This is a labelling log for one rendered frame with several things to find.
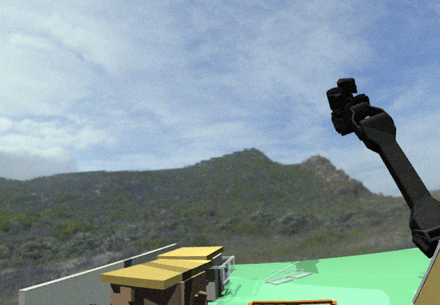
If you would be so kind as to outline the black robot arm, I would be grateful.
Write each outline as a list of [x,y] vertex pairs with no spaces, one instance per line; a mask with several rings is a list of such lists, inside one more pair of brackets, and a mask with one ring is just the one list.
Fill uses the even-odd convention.
[[432,258],[440,241],[440,201],[432,198],[399,147],[393,119],[383,109],[370,106],[365,94],[352,97],[350,106],[342,87],[329,89],[327,97],[335,131],[342,136],[355,133],[368,149],[380,155],[410,208],[412,241]]

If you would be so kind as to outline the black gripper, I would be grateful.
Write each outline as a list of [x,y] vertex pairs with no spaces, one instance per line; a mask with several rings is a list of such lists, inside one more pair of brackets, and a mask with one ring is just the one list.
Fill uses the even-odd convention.
[[342,87],[346,105],[350,106],[352,104],[350,103],[351,98],[353,97],[352,93],[357,93],[357,89],[356,89],[357,86],[355,85],[355,79],[341,78],[339,79],[339,81],[337,81],[337,86]]

